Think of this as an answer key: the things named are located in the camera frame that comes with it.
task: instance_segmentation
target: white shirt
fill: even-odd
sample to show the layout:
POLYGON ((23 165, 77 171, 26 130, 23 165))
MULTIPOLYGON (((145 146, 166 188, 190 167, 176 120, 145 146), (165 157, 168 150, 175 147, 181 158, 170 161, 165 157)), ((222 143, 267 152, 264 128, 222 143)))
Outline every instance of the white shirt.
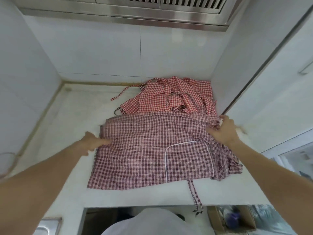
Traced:
POLYGON ((102 233, 102 235, 146 234, 202 235, 193 225, 186 223, 174 213, 159 208, 144 209, 137 216, 115 223, 102 233))

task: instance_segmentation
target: person's right arm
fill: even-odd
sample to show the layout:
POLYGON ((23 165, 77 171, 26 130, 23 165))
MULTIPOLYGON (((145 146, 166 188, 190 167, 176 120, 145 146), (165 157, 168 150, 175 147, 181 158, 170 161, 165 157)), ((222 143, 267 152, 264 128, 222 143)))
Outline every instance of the person's right arm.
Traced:
POLYGON ((234 121, 228 116, 221 118, 221 128, 207 128, 207 132, 233 151, 296 233, 313 234, 313 183, 245 145, 236 133, 234 121))

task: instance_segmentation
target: pile of checkered fabric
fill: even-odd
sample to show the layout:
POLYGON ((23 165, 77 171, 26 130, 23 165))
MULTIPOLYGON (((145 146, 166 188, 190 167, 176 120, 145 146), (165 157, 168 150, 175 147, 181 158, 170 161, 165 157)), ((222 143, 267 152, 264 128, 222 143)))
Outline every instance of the pile of checkered fabric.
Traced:
POLYGON ((205 131, 219 127, 211 83, 172 77, 136 86, 141 92, 101 127, 100 136, 112 143, 98 149, 88 188, 123 190, 186 180, 195 212, 202 213, 193 179, 222 180, 242 170, 238 158, 205 131))

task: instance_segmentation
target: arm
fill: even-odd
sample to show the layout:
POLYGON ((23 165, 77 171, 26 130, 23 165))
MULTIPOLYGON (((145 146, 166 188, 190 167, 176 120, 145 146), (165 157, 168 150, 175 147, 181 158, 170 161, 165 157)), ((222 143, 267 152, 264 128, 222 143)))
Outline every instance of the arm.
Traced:
POLYGON ((221 128, 207 128, 207 132, 228 146, 241 160, 274 208, 296 233, 313 234, 313 183, 245 145, 236 133, 234 121, 228 116, 221 118, 221 128))
POLYGON ((32 235, 80 157, 109 143, 86 132, 81 140, 1 183, 0 234, 32 235))

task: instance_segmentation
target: range hood vent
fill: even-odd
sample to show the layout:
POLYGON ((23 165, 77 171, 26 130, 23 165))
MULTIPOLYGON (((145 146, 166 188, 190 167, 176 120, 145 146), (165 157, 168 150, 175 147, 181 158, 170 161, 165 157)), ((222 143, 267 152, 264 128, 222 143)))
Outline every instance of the range hood vent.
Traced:
POLYGON ((14 0, 25 15, 226 31, 245 0, 14 0))

